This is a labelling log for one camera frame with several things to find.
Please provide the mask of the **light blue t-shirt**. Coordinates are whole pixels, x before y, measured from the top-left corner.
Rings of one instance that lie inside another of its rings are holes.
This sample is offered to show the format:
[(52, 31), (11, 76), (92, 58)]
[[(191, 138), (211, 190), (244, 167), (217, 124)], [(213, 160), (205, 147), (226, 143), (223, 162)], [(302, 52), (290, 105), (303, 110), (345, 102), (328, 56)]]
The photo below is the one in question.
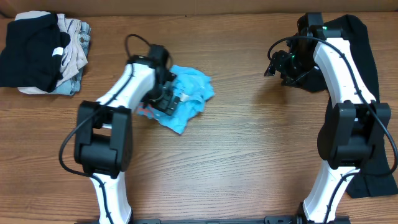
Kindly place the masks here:
[(174, 95), (180, 98), (176, 110), (167, 115), (151, 105), (143, 107), (143, 104), (140, 104), (136, 114), (155, 119), (177, 134), (183, 134), (188, 121), (198, 113), (204, 112), (206, 102), (215, 92), (211, 77), (195, 68), (174, 65), (171, 72), (177, 76), (172, 84)]

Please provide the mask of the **folded black garment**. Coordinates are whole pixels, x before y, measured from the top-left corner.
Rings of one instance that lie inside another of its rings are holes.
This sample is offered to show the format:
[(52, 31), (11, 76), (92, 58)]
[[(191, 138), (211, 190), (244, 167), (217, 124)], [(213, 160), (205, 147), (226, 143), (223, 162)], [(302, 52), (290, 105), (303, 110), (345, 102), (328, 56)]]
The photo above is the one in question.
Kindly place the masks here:
[(1, 52), (1, 86), (54, 91), (63, 78), (60, 66), (69, 42), (70, 36), (59, 29), (56, 14), (8, 23)]

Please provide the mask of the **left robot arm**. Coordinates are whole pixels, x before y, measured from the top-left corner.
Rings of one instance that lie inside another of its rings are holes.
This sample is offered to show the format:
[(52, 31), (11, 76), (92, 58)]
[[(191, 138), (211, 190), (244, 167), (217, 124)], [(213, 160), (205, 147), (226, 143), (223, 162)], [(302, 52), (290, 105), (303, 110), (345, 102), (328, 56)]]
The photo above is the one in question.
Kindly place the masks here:
[(132, 223), (125, 172), (132, 156), (132, 113), (151, 106), (171, 115), (180, 102), (172, 90), (175, 75), (162, 45), (151, 44), (146, 56), (130, 56), (124, 73), (96, 101), (78, 109), (74, 158), (92, 181), (98, 200), (98, 223)]

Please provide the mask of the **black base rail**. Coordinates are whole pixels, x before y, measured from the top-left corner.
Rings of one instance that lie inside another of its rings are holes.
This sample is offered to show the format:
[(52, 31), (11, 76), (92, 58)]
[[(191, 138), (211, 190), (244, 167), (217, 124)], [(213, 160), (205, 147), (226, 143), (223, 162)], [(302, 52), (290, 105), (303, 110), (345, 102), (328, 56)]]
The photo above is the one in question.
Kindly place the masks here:
[(221, 219), (221, 220), (160, 220), (138, 219), (127, 224), (306, 224), (314, 222), (305, 221), (296, 216), (266, 216), (262, 219)]

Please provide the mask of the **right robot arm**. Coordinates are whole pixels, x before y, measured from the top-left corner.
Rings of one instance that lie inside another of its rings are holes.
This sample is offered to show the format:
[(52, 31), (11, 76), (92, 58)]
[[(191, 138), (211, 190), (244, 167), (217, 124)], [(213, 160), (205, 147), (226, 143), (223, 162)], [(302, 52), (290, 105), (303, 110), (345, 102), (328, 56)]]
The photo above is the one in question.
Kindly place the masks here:
[(392, 141), (391, 109), (368, 90), (351, 53), (351, 32), (326, 24), (319, 12), (297, 22), (297, 33), (286, 37), (288, 51), (268, 50), (265, 76), (280, 73), (282, 84), (308, 91), (326, 88), (331, 110), (318, 133), (322, 164), (309, 195), (296, 215), (267, 216), (266, 223), (349, 223), (336, 209), (353, 179), (364, 174), (378, 147)]

